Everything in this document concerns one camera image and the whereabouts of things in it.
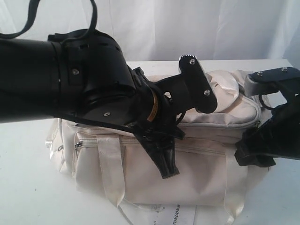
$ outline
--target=black strap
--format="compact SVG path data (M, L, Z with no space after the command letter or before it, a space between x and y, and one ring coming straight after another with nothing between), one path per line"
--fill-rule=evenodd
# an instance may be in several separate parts
M1 38L2 39L14 39L14 38L20 36L21 34L27 32L32 27L32 25L33 25L33 23L34 23L34 21L36 19L38 5L39 5L40 1L41 0L30 0L29 7L28 7L27 21L26 21L26 24L25 24L24 28L20 32L14 33L14 34L2 34L2 33L0 33L0 39ZM68 38L68 39L66 39L66 40L63 41L63 44L66 43L66 42L68 42L68 41L85 39L90 34L92 34L94 32L94 30L96 29L96 24L97 24L97 19L98 19L97 6L96 6L96 3L95 3L94 0L90 0L90 1L92 3L92 7L93 7L92 19L91 19L91 22L90 22L90 27L80 37Z

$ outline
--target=white bag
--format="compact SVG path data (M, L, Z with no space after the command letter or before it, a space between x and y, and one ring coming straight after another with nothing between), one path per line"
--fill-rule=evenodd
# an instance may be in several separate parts
M51 160L62 173L73 175L79 190L106 196L126 214L131 224L148 224L152 220L145 215L147 211L138 214L133 209L161 213L163 207L158 204L165 211L170 208L178 212L169 222L162 216L162 224L172 224L179 218L185 222L178 224L196 224L194 218L191 223L185 218L191 212L190 217L202 213L196 206L222 206L229 214L224 223L232 224L243 209L246 192L268 171L255 166L240 167L234 157L234 144L262 118L260 105L242 93L246 74L222 70L207 74L218 107L211 114L191 109L179 124L186 137L175 142L176 166L180 172L177 176L163 180L132 134L78 126L66 120L56 121L47 139ZM186 213L179 217L176 205L185 205L189 210L182 206L181 212L186 210Z

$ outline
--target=white backdrop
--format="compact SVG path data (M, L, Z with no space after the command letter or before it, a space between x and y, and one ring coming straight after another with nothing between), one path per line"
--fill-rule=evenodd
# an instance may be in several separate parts
M113 36L128 61L287 58L300 68L300 0L96 0L100 31ZM29 0L0 0L0 32L19 31ZM87 28L89 0L41 0L22 35Z

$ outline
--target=bag zipper pull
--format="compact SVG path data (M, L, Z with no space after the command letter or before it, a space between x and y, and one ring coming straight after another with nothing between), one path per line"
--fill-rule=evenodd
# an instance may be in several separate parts
M78 148L82 147L82 145L83 145L83 142L77 142L75 144L75 152L76 152L77 158L78 158Z

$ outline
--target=white table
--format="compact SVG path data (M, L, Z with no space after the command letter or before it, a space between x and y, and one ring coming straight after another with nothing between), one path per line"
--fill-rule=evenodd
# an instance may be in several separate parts
M202 61L205 71L266 70L291 66L287 60ZM146 75L176 75L178 62L130 62ZM276 105L278 95L271 97ZM71 179L49 162L45 137L51 120L0 125L0 225L126 225L107 201L75 190ZM252 190L236 225L298 225L300 161L280 159Z

